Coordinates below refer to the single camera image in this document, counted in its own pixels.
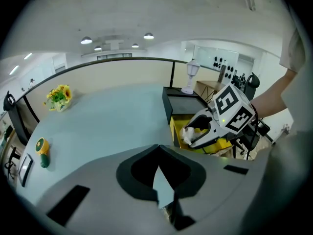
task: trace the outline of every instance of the black object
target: black object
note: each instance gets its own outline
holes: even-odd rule
[[[249,169],[247,168],[242,168],[242,167],[238,167],[238,166],[233,166],[233,165],[226,165],[224,167],[225,170],[230,170],[230,171],[233,171],[233,172],[236,172],[236,173],[240,173],[240,174],[243,174],[243,175],[246,175],[249,171]]]
[[[257,133],[255,137],[253,137],[254,131],[255,131],[254,125],[247,124],[242,130],[243,135],[239,137],[240,140],[239,143],[243,144],[247,148],[250,147],[250,150],[253,150],[257,145],[258,141],[260,140],[259,133]]]
[[[12,176],[12,174],[10,173],[10,170],[11,170],[11,167],[12,166],[16,166],[16,164],[14,164],[12,162],[12,159],[13,158],[16,158],[16,159],[20,159],[21,156],[19,154],[16,153],[16,147],[13,148],[12,152],[11,152],[11,155],[9,157],[9,161],[4,165],[4,167],[8,170],[8,179],[9,179],[9,176],[12,177],[12,179],[14,179],[14,177]]]
[[[233,145],[233,157],[236,158],[236,147],[238,147],[239,149],[241,149],[240,154],[243,155],[243,153],[245,152],[245,150],[243,149],[243,147],[237,142],[237,139],[232,139],[230,140],[230,143]]]
[[[30,106],[30,104],[29,104],[29,102],[28,102],[28,100],[27,100],[27,97],[26,97],[25,95],[23,96],[23,99],[24,99],[25,104],[26,104],[26,106],[28,107],[30,113],[33,115],[33,117],[34,117],[34,119],[37,121],[37,123],[39,123],[40,121],[39,121],[39,119],[37,118],[36,114],[34,113],[33,108]]]
[[[253,106],[253,104],[251,104],[254,112],[255,112],[255,129],[254,129],[254,132],[253,132],[253,136],[252,136],[252,139],[251,139],[251,143],[250,143],[250,146],[249,146],[249,149],[248,149],[248,152],[246,154],[246,159],[248,160],[249,159],[249,155],[250,155],[250,151],[253,150],[254,148],[252,148],[253,146],[253,141],[255,139],[255,136],[258,132],[258,124],[259,124],[259,117],[258,117],[258,112],[256,111],[256,108]]]
[[[10,94],[9,91],[4,98],[3,109],[9,113],[10,119],[19,140],[23,145],[26,146],[30,138],[30,133],[23,123],[20,111],[16,105],[15,98],[12,96],[12,94]]]
[[[89,190],[89,188],[84,186],[75,186],[51,211],[47,213],[47,216],[62,226],[66,225],[67,221],[74,214]]]
[[[255,95],[256,88],[260,86],[260,80],[259,78],[252,72],[252,75],[249,76],[245,88],[244,88],[244,94],[248,98],[248,100],[252,100]]]
[[[260,133],[260,135],[264,137],[269,131],[270,131],[270,127],[260,119],[259,126],[258,126],[258,133]]]
[[[231,83],[240,90],[240,87],[239,87],[239,77],[237,75],[233,76],[233,79],[231,80]]]
[[[175,62],[173,62],[173,64],[172,64],[172,73],[171,73],[170,87],[173,87],[174,73],[175,73]]]
[[[206,180],[202,165],[164,145],[155,144],[123,161],[117,168],[116,179],[130,196],[157,202],[153,182],[158,167],[175,192],[170,222],[181,230],[195,221],[182,214],[178,200],[195,196],[200,190]]]
[[[190,103],[185,104],[179,100],[182,97],[189,100]],[[195,114],[207,106],[207,102],[197,93],[185,94],[181,88],[175,87],[163,87],[162,100],[168,124],[172,114]]]
[[[26,161],[27,158],[30,159],[30,162],[29,162],[29,164],[26,165],[26,166],[27,166],[27,169],[26,169],[26,171],[25,171],[25,174],[24,174],[23,178],[21,178],[20,172],[21,172],[21,170],[24,170],[24,166],[25,166],[24,163],[25,163],[25,161]],[[19,169],[19,172],[18,172],[18,177],[19,177],[19,180],[20,180],[20,183],[21,183],[22,187],[25,186],[26,179],[27,179],[27,176],[28,176],[28,173],[29,173],[29,170],[30,170],[32,164],[33,164],[33,159],[32,159],[31,156],[27,153],[26,156],[24,157],[24,160],[22,161],[22,163],[21,163],[21,165],[20,165],[20,169]]]
[[[5,134],[4,134],[4,140],[7,140],[8,137],[11,135],[13,131],[13,128],[11,125],[9,125],[9,127],[6,129]]]

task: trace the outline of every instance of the white cloth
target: white cloth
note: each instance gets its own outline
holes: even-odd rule
[[[180,130],[180,139],[182,139],[184,143],[191,145],[191,141],[200,137],[202,134],[202,132],[195,132],[195,129],[192,127],[187,127],[186,129],[182,128]]]
[[[33,88],[35,85],[36,85],[36,84],[35,84],[35,81],[30,82],[30,83],[29,83],[29,88],[31,89],[31,88]]]
[[[305,51],[299,32],[292,21],[284,30],[282,53],[279,64],[299,72],[305,62]]]

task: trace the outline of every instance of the ceiling light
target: ceiling light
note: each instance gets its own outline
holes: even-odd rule
[[[154,36],[151,34],[151,33],[146,33],[144,36],[143,36],[144,39],[153,39]]]
[[[16,65],[15,67],[14,67],[14,69],[10,72],[10,75],[12,75],[13,74],[13,72],[15,72],[15,70],[18,68],[19,66],[18,65]]]
[[[97,46],[94,48],[94,50],[102,50],[102,48],[101,48],[99,45],[97,45]]]
[[[90,37],[84,37],[81,42],[80,42],[82,45],[87,45],[87,44],[91,44],[92,43],[92,40]]]
[[[33,53],[29,53],[27,56],[24,57],[24,60],[29,58]]]

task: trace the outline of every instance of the black slot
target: black slot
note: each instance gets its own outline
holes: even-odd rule
[[[246,175],[249,171],[249,169],[246,169],[246,168],[241,168],[241,167],[237,167],[237,166],[233,166],[233,165],[226,165],[224,167],[225,170],[229,170],[229,171],[232,171],[232,172],[236,172],[236,173],[240,173],[240,174],[243,174],[243,175]]]
[[[178,231],[182,230],[195,221],[183,214],[179,199],[192,197],[200,190],[206,179],[202,165],[164,145],[155,144],[120,163],[116,178],[130,196],[158,202],[157,192],[153,189],[158,166],[174,190],[170,222]]]
[[[83,201],[90,188],[75,186],[60,202],[47,214],[49,218],[58,224],[65,226],[77,207]]]

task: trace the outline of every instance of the cable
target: cable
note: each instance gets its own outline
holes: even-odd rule
[[[252,136],[252,139],[251,139],[251,142],[250,142],[250,147],[248,149],[248,152],[246,153],[246,159],[248,160],[249,159],[249,156],[250,156],[250,151],[251,151],[251,148],[252,148],[252,144],[253,144],[253,141],[255,139],[255,136],[256,136],[256,133],[258,131],[258,125],[259,125],[259,116],[258,116],[258,112],[256,111],[256,108],[251,105],[254,112],[255,112],[255,130],[254,130],[254,133],[253,133],[253,136]]]

